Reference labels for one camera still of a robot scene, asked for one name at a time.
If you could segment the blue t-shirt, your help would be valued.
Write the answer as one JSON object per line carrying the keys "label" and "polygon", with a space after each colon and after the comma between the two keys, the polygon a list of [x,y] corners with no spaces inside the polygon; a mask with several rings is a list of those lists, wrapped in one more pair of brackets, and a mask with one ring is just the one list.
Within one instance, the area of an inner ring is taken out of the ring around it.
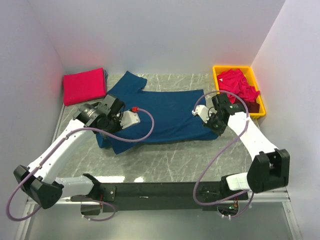
{"label": "blue t-shirt", "polygon": [[202,89],[188,91],[145,91],[147,79],[126,72],[108,92],[125,103],[125,109],[139,107],[154,118],[151,135],[143,140],[147,144],[177,141],[211,141],[218,136],[204,127],[199,117],[192,115],[195,103],[205,105]]}

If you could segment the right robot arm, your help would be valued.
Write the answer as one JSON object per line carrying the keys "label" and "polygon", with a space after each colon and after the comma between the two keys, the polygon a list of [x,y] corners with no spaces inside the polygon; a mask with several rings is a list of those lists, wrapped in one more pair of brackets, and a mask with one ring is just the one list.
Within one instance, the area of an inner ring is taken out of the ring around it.
{"label": "right robot arm", "polygon": [[271,143],[254,124],[245,106],[231,103],[227,94],[212,97],[213,109],[197,105],[193,115],[199,116],[204,127],[216,135],[230,128],[247,149],[252,163],[248,172],[231,174],[221,179],[219,193],[230,200],[237,191],[252,191],[255,194],[283,188],[289,183],[290,154]]}

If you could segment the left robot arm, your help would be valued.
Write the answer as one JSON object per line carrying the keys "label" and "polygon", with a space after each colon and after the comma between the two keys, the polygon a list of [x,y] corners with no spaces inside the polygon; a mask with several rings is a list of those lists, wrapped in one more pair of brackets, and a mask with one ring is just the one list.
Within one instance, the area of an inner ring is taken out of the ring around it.
{"label": "left robot arm", "polygon": [[120,131],[124,109],[125,103],[113,95],[81,105],[65,130],[39,158],[28,166],[19,165],[13,171],[20,189],[43,209],[52,207],[69,192],[67,184],[57,178],[63,166],[97,130]]}

